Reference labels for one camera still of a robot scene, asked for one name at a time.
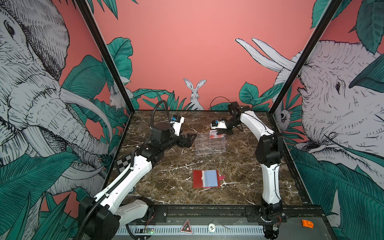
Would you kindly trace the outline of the clear acrylic compartment organizer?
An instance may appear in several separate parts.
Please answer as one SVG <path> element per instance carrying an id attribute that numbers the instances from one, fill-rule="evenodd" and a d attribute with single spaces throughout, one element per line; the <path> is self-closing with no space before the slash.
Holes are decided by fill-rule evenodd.
<path id="1" fill-rule="evenodd" d="M 196 155 L 221 154 L 226 151 L 226 135 L 222 139 L 210 139 L 210 132 L 198 134 L 195 139 Z"/>

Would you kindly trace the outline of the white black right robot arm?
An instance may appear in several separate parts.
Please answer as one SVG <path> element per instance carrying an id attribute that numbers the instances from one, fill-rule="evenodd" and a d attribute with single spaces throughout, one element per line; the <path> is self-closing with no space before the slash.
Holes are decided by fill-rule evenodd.
<path id="1" fill-rule="evenodd" d="M 263 194 L 261 218 L 267 222 L 279 221 L 283 211 L 283 201 L 279 188 L 279 169 L 283 157 L 283 138 L 267 127 L 248 106 L 237 102 L 228 104 L 231 118 L 211 123 L 212 129 L 221 134 L 232 134 L 241 124 L 247 126 L 258 140 L 255 156 L 262 168 Z"/>

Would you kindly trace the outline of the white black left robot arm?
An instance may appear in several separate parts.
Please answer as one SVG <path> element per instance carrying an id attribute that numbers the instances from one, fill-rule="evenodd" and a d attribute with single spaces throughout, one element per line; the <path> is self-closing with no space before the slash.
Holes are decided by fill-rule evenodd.
<path id="1" fill-rule="evenodd" d="M 122 206 L 122 201 L 173 146 L 190 148 L 196 134 L 183 135 L 183 117 L 172 117 L 169 123 L 152 127 L 151 135 L 130 155 L 129 166 L 93 198 L 84 198 L 79 205 L 79 228 L 76 240 L 89 236 L 92 240 L 111 240 L 119 228 L 145 216 L 152 217 L 152 202 L 143 198 Z"/>

